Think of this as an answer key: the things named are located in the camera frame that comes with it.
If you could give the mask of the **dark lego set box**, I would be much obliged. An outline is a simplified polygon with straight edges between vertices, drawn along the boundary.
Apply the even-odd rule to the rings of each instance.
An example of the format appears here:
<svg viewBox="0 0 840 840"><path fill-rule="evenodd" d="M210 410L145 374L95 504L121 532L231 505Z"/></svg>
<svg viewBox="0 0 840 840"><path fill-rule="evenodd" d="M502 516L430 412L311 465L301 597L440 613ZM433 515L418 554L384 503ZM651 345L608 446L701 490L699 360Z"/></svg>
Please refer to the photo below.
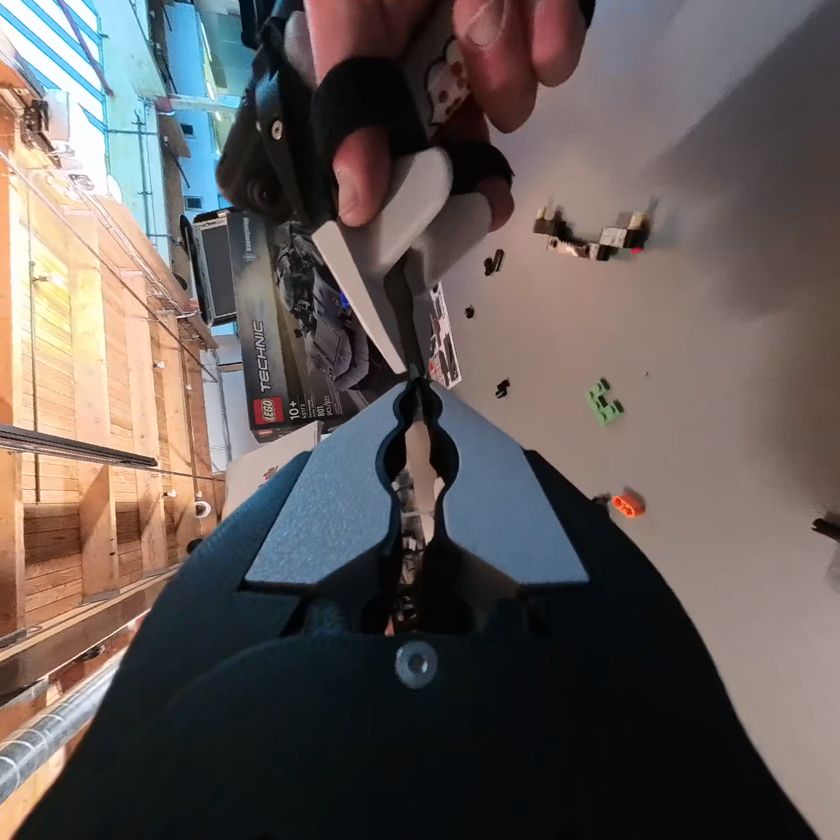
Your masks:
<svg viewBox="0 0 840 840"><path fill-rule="evenodd" d="M396 384L308 231L247 212L227 217L248 423L267 443L351 420Z"/></svg>

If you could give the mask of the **sticker sheet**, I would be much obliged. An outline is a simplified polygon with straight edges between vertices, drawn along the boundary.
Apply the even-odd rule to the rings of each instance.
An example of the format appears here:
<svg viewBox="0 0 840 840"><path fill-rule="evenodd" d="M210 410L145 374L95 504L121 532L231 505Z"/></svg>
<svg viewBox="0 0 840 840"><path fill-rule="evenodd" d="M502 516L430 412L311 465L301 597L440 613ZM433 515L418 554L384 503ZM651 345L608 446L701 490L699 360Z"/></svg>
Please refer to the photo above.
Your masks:
<svg viewBox="0 0 840 840"><path fill-rule="evenodd" d="M448 315L443 284L437 283L430 292L430 335L427 370L431 379L448 390L461 383L462 376L455 348L452 325Z"/></svg>

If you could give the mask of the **green lego plate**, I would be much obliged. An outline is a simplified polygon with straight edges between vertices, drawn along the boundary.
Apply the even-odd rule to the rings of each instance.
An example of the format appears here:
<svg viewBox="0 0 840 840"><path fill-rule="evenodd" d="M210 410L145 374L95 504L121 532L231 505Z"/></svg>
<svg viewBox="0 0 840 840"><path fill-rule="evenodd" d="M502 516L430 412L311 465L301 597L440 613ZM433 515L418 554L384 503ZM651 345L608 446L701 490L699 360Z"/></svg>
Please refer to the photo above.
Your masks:
<svg viewBox="0 0 840 840"><path fill-rule="evenodd" d="M624 414L623 405L613 398L612 387L604 377L587 389L585 400L602 427Z"/></svg>

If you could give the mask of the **person's right hand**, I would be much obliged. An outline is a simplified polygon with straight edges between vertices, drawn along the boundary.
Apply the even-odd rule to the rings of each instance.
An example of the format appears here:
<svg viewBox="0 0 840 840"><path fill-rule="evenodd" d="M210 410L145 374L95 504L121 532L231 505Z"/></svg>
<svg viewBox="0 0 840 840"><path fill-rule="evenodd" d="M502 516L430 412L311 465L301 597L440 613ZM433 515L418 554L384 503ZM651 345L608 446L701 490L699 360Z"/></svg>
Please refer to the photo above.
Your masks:
<svg viewBox="0 0 840 840"><path fill-rule="evenodd" d="M435 2L306 1L314 76L320 83L355 57L396 58ZM438 134L453 147L489 142L489 127L518 130L531 116L540 87L556 88L579 64L588 24L575 1L457 1L452 27L472 98ZM339 216L349 227L381 210L392 179L384 128L349 135L332 159Z"/></svg>

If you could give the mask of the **white cardboard box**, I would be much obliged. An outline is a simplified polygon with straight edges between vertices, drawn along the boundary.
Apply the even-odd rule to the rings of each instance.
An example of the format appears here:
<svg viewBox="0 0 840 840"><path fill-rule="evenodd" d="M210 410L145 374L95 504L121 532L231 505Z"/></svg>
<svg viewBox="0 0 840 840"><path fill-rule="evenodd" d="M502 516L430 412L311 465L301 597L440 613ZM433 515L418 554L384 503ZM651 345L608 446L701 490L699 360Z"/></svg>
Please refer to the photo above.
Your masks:
<svg viewBox="0 0 840 840"><path fill-rule="evenodd" d="M223 518L230 516L295 457L315 448L322 430L321 421L310 423L271 443L259 444L254 451L232 461L225 472Z"/></svg>

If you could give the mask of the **small black screen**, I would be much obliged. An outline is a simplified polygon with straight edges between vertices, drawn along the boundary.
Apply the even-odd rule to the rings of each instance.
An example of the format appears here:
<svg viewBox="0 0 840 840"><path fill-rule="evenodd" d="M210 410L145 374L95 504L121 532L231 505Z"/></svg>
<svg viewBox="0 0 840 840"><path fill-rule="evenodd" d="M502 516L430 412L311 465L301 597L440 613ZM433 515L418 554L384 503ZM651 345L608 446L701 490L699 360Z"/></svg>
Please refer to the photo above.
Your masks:
<svg viewBox="0 0 840 840"><path fill-rule="evenodd" d="M208 328L235 322L235 281L228 238L227 209L179 219L182 243L191 264L191 282L201 318Z"/></svg>

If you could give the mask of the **grey metal pole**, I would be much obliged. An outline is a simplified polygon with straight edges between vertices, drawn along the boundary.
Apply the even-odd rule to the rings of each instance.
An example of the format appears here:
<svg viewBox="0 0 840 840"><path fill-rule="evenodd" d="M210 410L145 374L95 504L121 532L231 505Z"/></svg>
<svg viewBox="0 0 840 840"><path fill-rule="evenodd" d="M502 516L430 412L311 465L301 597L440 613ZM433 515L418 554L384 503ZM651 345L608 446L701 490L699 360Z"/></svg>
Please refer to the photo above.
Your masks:
<svg viewBox="0 0 840 840"><path fill-rule="evenodd" d="M16 730L1 746L1 803L4 803L95 717L125 652L82 680L57 703Z"/></svg>

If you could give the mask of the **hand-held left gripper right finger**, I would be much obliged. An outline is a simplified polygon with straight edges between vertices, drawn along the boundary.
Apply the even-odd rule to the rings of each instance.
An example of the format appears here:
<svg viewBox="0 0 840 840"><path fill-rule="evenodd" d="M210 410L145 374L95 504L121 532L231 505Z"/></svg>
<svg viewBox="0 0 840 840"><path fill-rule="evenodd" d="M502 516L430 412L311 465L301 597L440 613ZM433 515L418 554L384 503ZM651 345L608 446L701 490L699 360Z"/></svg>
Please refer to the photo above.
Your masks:
<svg viewBox="0 0 840 840"><path fill-rule="evenodd" d="M444 482L426 591L487 612L499 600L588 585L519 442L437 383L425 386L423 409L431 463Z"/></svg>

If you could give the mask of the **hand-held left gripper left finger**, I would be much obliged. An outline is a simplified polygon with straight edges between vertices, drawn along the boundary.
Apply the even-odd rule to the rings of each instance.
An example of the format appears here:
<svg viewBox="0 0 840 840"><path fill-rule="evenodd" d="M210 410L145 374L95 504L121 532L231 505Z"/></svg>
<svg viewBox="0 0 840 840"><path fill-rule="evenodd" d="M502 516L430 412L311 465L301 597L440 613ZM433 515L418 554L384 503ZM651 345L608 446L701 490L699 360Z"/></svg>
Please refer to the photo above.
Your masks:
<svg viewBox="0 0 840 840"><path fill-rule="evenodd" d="M392 600L403 563L392 483L418 395L411 381L393 387L311 451L245 588L330 600L349 615Z"/></svg>

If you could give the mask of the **black metal rail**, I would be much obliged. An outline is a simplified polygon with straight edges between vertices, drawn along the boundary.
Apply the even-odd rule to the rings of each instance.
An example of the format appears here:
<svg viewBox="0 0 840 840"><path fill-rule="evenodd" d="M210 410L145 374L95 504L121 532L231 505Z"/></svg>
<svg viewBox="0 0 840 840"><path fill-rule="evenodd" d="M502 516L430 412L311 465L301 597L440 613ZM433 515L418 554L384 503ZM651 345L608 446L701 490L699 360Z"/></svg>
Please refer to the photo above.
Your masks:
<svg viewBox="0 0 840 840"><path fill-rule="evenodd" d="M102 466L145 471L159 468L158 461L150 456L40 433L14 425L1 425L1 448L10 452L46 455Z"/></svg>

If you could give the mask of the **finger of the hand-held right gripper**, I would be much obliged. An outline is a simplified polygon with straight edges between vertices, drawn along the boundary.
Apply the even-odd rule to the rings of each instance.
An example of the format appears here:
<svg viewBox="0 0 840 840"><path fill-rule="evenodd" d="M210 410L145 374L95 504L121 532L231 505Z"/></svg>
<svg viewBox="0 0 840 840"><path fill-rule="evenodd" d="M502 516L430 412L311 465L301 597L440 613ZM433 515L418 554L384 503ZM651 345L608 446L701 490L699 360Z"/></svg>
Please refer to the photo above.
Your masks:
<svg viewBox="0 0 840 840"><path fill-rule="evenodd" d="M424 281L424 266L419 253L406 253L402 259L402 279L406 291L407 360L417 372L427 372L433 337L432 301Z"/></svg>
<svg viewBox="0 0 840 840"><path fill-rule="evenodd" d="M337 222L332 220L324 223L311 237L384 361L395 373L407 373L406 352L396 314L385 294L383 279L366 279L362 276Z"/></svg>

